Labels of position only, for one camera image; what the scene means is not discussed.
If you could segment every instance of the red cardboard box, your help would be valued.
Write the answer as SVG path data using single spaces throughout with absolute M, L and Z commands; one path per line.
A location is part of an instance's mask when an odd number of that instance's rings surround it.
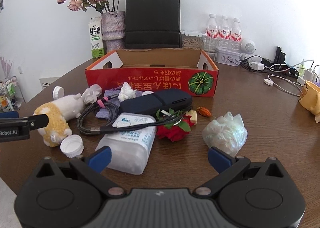
M 111 51 L 85 74 L 89 86 L 98 84 L 103 90 L 127 82 L 142 91 L 177 88 L 192 96 L 213 97 L 219 70 L 204 51 L 165 48 Z

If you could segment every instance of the red artificial rose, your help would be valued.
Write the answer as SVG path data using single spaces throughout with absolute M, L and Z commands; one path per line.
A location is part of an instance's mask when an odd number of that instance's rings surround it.
M 194 123 L 190 121 L 191 116 L 185 116 L 182 120 L 189 124 L 189 126 L 193 126 Z M 166 128 L 165 126 L 158 126 L 156 135 L 159 138 L 167 137 L 172 142 L 182 140 L 186 135 L 190 132 L 184 131 L 178 125 L 172 126 L 170 129 Z

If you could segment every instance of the black paper bag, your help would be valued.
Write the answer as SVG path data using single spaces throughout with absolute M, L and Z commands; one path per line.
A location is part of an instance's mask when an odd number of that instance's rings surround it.
M 126 0 L 126 49 L 179 48 L 180 0 Z

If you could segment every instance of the white speaker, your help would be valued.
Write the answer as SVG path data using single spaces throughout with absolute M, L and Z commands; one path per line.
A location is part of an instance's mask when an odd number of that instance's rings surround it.
M 256 45 L 255 43 L 250 40 L 250 39 L 243 39 L 241 41 L 241 54 L 240 54 L 240 57 L 241 59 L 246 59 L 248 57 L 250 57 L 256 50 Z

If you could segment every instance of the yellow mug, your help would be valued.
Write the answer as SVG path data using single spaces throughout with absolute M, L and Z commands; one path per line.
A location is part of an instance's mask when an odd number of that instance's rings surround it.
M 317 115 L 320 113 L 320 87 L 306 81 L 302 92 L 299 96 L 300 104 L 305 107 L 312 114 Z

